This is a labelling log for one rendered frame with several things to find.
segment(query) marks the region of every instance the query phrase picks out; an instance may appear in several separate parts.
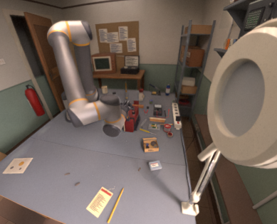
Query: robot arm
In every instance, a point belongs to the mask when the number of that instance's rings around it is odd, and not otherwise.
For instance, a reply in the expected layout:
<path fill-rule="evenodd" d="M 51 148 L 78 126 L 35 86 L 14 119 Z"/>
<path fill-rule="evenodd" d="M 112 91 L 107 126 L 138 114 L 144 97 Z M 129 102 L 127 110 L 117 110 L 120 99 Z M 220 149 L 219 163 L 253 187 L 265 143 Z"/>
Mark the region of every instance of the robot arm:
<path fill-rule="evenodd" d="M 104 119 L 103 131 L 116 137 L 124 126 L 126 112 L 121 110 L 116 95 L 105 95 L 98 100 L 90 59 L 92 38 L 90 27 L 84 21 L 60 21 L 48 31 L 48 42 L 56 57 L 71 122 L 80 127 Z M 68 47 L 70 42 L 75 48 L 79 72 Z"/>

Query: paper tag with red header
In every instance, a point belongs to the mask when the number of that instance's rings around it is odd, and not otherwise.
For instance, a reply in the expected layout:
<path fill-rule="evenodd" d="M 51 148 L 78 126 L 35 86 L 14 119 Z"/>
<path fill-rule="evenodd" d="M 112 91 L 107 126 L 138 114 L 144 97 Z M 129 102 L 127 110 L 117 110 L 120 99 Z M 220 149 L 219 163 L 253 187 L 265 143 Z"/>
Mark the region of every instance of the paper tag with red header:
<path fill-rule="evenodd" d="M 113 193 L 102 187 L 97 195 L 95 195 L 94 199 L 89 203 L 86 210 L 98 218 L 112 196 Z"/>

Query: magnifying lamp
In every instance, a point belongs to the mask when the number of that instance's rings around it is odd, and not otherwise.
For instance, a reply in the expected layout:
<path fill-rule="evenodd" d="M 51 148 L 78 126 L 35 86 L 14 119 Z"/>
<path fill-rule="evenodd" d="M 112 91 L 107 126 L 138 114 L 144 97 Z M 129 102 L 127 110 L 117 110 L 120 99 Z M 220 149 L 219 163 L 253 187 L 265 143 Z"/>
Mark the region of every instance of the magnifying lamp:
<path fill-rule="evenodd" d="M 277 168 L 277 18 L 244 35 L 226 52 L 208 100 L 213 140 L 199 160 L 206 165 L 182 212 L 197 215 L 204 189 L 221 154 L 260 169 Z"/>

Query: monitor screen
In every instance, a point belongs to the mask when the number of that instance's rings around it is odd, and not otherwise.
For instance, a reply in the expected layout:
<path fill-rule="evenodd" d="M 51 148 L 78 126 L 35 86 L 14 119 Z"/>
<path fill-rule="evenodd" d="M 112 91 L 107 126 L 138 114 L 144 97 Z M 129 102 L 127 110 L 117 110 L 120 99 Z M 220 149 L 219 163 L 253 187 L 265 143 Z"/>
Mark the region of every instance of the monitor screen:
<path fill-rule="evenodd" d="M 110 56 L 93 57 L 93 67 L 95 71 L 112 70 Z"/>

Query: gray tabletop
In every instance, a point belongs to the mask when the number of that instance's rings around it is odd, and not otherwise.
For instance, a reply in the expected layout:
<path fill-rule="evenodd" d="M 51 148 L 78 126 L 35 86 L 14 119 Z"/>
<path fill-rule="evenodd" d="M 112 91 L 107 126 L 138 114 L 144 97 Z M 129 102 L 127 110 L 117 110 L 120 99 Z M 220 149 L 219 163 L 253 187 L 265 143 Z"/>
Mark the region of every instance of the gray tabletop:
<path fill-rule="evenodd" d="M 124 100 L 124 91 L 109 92 Z M 150 108 L 147 116 L 140 109 L 140 123 L 152 117 L 153 104 L 161 104 L 167 113 L 170 108 L 167 122 L 172 123 L 174 95 L 145 94 L 141 103 Z M 129 97 L 137 100 L 138 92 L 130 90 Z M 195 217 L 181 212 L 181 201 L 188 200 L 188 185 L 180 131 L 172 128 L 171 139 L 163 130 L 157 135 L 122 132 L 110 138 L 103 134 L 103 121 L 74 128 L 64 115 L 60 113 L 0 162 L 0 195 L 67 224 L 107 223 L 124 188 L 111 223 L 195 224 Z M 157 137 L 160 151 L 144 153 L 143 137 Z M 24 174 L 2 174 L 15 158 L 33 161 Z M 150 171 L 148 161 L 155 160 L 161 161 L 162 170 Z M 101 187 L 112 191 L 113 197 L 96 218 L 86 207 Z"/>

